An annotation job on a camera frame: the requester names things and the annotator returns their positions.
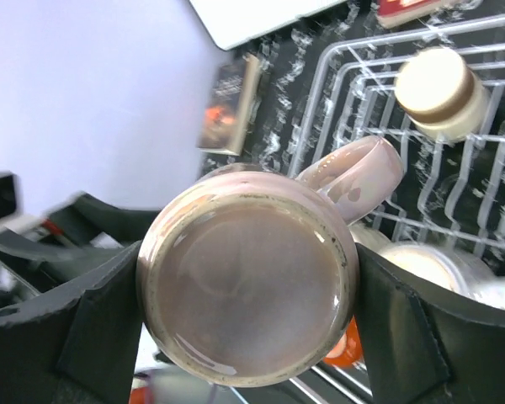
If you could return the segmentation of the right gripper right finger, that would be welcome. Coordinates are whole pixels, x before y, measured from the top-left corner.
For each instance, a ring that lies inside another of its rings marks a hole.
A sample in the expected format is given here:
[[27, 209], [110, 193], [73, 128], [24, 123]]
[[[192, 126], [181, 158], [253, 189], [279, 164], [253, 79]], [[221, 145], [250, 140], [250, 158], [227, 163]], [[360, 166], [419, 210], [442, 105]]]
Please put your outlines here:
[[354, 315], [376, 403], [505, 403], [505, 311], [359, 246]]

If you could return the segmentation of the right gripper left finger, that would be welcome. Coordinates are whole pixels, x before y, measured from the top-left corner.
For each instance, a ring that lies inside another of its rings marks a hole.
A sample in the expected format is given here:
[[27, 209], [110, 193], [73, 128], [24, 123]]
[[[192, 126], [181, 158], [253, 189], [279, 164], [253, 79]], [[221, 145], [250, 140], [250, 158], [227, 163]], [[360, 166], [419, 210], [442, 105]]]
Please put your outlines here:
[[0, 310], [0, 403], [126, 403], [141, 335], [135, 243]]

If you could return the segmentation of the cream ribbed cup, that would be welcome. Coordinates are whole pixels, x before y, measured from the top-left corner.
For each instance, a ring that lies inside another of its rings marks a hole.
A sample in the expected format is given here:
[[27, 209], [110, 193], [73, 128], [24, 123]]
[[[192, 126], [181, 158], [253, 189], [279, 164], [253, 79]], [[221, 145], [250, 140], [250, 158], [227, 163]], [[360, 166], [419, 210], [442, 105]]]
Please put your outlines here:
[[437, 248], [416, 243], [393, 243], [361, 223], [350, 227], [352, 238], [407, 272], [455, 293], [466, 295], [468, 286], [455, 261]]

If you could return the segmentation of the pink glossy mug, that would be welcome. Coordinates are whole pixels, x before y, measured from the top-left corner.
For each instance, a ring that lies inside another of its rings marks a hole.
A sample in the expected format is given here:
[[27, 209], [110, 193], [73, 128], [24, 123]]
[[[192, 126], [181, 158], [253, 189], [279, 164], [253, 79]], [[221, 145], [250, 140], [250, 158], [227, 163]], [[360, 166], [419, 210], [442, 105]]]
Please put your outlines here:
[[192, 375], [257, 387], [325, 358], [359, 288], [349, 226], [401, 182], [395, 147], [365, 136], [296, 178], [234, 163], [204, 176], [149, 227], [136, 275], [157, 346]]

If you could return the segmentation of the brown and cream cup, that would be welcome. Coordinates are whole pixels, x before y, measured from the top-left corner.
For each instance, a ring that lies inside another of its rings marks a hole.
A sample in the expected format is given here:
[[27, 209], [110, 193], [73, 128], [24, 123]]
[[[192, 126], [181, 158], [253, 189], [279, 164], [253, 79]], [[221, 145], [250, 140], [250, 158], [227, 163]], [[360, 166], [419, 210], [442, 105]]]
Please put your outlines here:
[[417, 129], [435, 141], [461, 142], [479, 130], [489, 92], [455, 50], [420, 50], [399, 69], [396, 101]]

